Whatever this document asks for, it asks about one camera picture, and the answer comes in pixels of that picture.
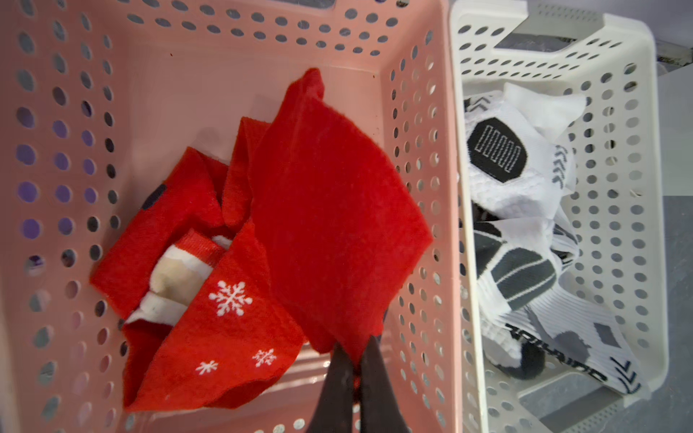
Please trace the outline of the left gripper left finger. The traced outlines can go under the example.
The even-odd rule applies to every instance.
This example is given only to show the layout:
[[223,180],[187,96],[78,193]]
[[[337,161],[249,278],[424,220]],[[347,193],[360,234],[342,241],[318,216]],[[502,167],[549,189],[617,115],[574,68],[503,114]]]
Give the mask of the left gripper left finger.
[[340,344],[335,344],[318,405],[308,433],[350,433],[353,429],[354,366]]

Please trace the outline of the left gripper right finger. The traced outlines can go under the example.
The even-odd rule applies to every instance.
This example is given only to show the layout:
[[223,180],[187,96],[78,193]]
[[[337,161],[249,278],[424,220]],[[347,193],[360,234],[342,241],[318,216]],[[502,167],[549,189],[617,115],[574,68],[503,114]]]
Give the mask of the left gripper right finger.
[[361,420],[364,433],[407,433],[376,337],[370,337],[361,359]]

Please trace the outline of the red penguin sock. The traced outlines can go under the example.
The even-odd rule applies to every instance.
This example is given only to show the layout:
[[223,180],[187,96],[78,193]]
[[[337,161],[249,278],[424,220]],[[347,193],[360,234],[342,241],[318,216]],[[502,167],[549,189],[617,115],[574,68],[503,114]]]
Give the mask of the red penguin sock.
[[274,121],[241,120],[222,214],[254,225],[272,295],[312,347],[359,362],[432,236],[387,154],[324,94],[310,69]]

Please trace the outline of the white sock grey bird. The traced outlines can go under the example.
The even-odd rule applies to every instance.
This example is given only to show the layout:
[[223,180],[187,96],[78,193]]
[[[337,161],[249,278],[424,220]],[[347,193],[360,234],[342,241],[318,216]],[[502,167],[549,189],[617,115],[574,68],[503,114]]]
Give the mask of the white sock grey bird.
[[648,399],[651,389],[615,316],[555,284],[543,295],[502,316],[515,337],[623,395]]

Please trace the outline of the white sock grey toe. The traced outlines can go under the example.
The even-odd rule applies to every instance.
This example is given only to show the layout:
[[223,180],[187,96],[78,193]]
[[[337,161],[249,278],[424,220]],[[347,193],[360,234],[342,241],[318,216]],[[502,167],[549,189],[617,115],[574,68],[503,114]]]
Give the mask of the white sock grey toe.
[[578,240],[561,211],[552,219],[480,220],[474,240],[484,354],[510,377],[533,379],[544,370],[545,353],[514,336],[505,316],[556,287],[575,262]]

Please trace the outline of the red fuzzy sock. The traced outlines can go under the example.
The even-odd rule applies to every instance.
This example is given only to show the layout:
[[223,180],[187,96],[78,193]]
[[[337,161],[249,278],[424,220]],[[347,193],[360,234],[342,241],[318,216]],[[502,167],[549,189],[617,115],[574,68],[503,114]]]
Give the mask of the red fuzzy sock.
[[121,319],[127,319],[148,292],[160,257],[190,229],[209,238],[233,237],[221,211],[227,173],[227,164],[187,148],[110,248],[90,283]]

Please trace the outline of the white sock hexagon patch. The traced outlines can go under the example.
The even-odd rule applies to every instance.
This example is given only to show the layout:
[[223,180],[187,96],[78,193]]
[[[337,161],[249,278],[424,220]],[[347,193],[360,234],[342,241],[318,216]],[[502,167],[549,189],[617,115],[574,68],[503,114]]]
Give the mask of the white sock hexagon patch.
[[465,100],[471,200],[500,219],[547,218],[575,186],[574,153],[532,126],[499,92]]

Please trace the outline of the red santa sock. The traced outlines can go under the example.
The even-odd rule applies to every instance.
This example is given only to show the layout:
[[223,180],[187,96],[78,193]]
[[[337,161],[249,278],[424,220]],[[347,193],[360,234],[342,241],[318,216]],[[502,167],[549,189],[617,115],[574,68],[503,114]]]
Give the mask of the red santa sock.
[[225,236],[208,238],[191,229],[159,259],[148,292],[126,323],[144,320],[175,326],[231,245]]
[[236,409],[275,385],[305,337],[271,292],[247,221],[149,364],[128,411]]

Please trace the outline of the white black striped sock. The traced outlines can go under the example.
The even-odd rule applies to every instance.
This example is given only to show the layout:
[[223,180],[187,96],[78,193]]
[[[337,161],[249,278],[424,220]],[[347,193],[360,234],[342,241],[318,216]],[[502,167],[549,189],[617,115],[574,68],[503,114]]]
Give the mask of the white black striped sock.
[[512,83],[505,83],[504,98],[551,142],[556,142],[587,107],[587,98],[582,94],[550,96]]

